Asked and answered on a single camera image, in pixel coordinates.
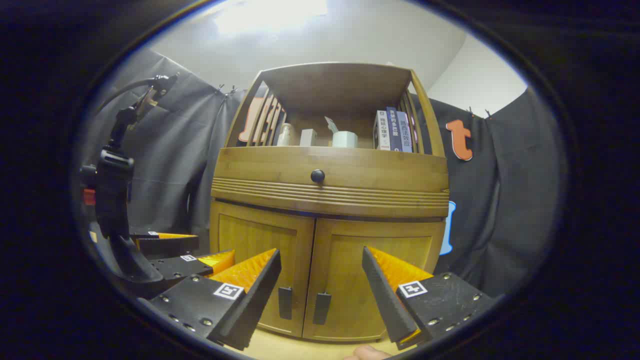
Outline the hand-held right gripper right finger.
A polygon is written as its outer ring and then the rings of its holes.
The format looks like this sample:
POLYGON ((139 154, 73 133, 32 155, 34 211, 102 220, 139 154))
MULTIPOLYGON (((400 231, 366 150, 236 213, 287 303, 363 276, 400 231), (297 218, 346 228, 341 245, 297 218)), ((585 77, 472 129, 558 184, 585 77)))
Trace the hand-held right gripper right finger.
POLYGON ((363 248, 362 269, 398 350, 445 337, 498 302, 454 273, 432 275, 374 247, 363 248))

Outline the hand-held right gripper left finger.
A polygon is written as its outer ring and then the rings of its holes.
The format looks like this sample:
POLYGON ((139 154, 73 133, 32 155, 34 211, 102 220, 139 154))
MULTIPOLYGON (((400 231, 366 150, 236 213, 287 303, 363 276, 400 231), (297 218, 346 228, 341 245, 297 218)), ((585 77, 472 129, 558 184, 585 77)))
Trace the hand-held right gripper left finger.
POLYGON ((137 305, 160 326, 201 348, 245 350, 281 273, 272 248, 217 275, 193 272, 137 305))

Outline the black door handle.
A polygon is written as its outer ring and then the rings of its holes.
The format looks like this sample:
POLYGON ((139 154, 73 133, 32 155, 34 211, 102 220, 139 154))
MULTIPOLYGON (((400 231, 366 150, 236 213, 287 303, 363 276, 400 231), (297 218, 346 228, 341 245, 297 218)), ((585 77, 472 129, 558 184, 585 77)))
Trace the black door handle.
POLYGON ((292 287, 278 288, 278 313, 281 319, 290 321, 293 318, 293 289, 292 287))
POLYGON ((315 298, 313 313, 313 325, 325 325, 329 314, 332 295, 327 292, 318 292, 315 298))

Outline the wooden shoe cabinet door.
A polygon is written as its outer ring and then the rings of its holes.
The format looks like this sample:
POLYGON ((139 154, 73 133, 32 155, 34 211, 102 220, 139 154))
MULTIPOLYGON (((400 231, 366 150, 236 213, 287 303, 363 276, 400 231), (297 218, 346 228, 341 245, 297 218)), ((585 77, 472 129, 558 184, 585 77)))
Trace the wooden shoe cabinet door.
POLYGON ((432 272, 441 252, 444 231, 445 221, 318 219, 302 337, 321 342, 370 342, 384 337, 386 327, 362 269, 363 249, 379 249, 432 272), (317 293, 332 295, 324 325, 313 324, 317 293))
POLYGON ((210 206, 211 251, 235 250, 236 262, 276 248, 280 252, 281 272, 259 328, 301 338, 306 317, 307 289, 313 252, 315 219, 213 201, 210 206), (278 288, 293 291, 292 319, 279 316, 278 288))

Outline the wooden double-door shoe cabinet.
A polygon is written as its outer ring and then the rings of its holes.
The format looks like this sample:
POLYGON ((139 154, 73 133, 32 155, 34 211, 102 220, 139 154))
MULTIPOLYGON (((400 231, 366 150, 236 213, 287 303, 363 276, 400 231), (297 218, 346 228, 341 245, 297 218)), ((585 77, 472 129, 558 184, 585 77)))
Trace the wooden double-door shoe cabinet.
POLYGON ((210 247, 276 248, 259 328, 320 342, 387 335, 362 269, 376 248, 433 272, 450 173, 429 98, 407 68, 307 63, 260 71, 216 162, 210 247))

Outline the wooden cabinet drawer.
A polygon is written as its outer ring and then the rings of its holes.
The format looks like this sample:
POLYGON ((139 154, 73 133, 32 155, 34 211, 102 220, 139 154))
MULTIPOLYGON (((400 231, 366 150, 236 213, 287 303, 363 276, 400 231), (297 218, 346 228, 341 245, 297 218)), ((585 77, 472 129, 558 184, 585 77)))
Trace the wooden cabinet drawer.
POLYGON ((222 148, 214 199, 258 207, 375 218, 444 218, 449 176, 444 157, 330 146, 222 148), (313 170, 323 183, 311 180, 313 170))

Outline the white round container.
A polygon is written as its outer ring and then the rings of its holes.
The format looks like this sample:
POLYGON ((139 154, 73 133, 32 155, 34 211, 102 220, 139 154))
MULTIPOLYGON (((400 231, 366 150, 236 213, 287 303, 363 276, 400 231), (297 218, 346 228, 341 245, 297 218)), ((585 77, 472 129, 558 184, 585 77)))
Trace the white round container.
POLYGON ((358 135, 350 131, 338 131, 333 133, 332 144, 334 148, 358 148, 358 135))

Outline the light blue book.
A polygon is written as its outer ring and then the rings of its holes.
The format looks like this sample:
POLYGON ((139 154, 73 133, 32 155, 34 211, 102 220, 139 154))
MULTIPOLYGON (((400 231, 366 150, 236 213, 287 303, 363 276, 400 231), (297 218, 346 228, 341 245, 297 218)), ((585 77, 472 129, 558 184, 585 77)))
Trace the light blue book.
POLYGON ((398 125, 400 127, 400 138, 402 152, 413 153, 412 134, 409 125, 409 118, 404 111, 396 111, 398 125))

